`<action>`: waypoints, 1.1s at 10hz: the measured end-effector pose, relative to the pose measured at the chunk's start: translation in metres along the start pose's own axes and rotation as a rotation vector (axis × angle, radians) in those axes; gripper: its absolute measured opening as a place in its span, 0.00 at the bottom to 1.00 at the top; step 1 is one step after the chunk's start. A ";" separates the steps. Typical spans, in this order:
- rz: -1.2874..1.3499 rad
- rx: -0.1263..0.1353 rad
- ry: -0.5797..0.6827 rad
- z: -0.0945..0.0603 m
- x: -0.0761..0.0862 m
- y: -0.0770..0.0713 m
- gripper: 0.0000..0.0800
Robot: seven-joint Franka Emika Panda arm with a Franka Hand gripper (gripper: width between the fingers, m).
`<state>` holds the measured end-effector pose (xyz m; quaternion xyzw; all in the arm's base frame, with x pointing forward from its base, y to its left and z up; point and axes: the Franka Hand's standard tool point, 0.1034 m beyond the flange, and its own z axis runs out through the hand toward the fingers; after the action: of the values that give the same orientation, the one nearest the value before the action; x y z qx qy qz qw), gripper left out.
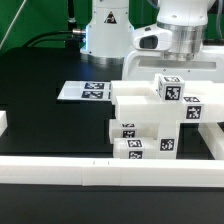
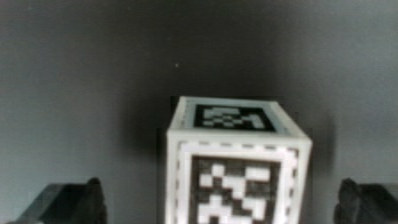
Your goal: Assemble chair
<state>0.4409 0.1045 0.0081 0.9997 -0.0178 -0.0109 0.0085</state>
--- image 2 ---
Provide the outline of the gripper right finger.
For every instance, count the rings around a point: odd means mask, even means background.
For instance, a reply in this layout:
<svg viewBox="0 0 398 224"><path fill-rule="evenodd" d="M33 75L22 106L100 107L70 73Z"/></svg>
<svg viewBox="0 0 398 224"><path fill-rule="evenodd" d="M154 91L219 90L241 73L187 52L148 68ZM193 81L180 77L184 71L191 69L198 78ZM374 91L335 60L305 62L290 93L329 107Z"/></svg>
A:
<svg viewBox="0 0 398 224"><path fill-rule="evenodd" d="M335 224L398 224L398 183L342 181Z"/></svg>

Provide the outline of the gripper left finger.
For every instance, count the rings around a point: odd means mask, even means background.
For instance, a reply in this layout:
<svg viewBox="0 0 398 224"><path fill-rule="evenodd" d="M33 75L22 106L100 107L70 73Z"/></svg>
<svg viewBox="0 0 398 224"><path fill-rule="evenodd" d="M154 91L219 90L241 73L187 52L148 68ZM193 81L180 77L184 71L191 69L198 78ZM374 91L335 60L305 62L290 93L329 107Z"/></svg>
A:
<svg viewBox="0 0 398 224"><path fill-rule="evenodd" d="M107 224L102 181L51 184L15 224Z"/></svg>

